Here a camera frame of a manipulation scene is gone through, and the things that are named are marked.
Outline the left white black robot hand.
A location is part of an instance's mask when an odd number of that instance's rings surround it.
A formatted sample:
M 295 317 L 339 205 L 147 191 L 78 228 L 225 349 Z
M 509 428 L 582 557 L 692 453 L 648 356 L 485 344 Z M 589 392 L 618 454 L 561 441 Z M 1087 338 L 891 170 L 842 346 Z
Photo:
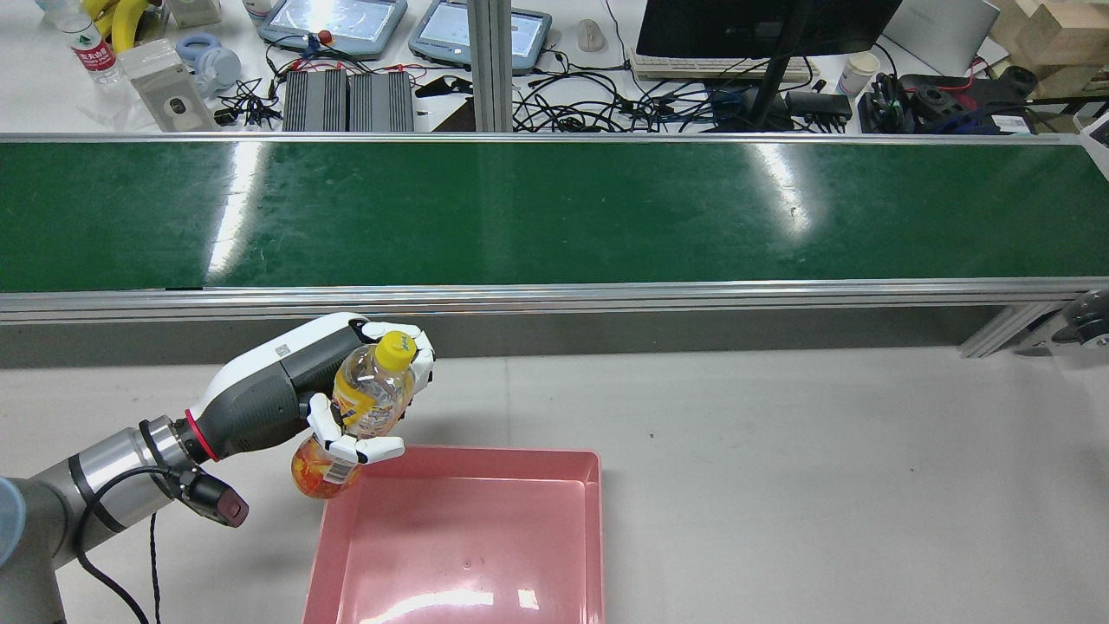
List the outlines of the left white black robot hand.
M 431 383 L 435 352 L 416 325 L 375 323 L 348 311 L 323 315 L 241 354 L 211 379 L 199 402 L 175 422 L 179 442 L 195 463 L 272 449 L 308 427 L 313 393 L 333 393 L 340 364 L 360 345 L 401 331 L 416 342 L 420 392 Z

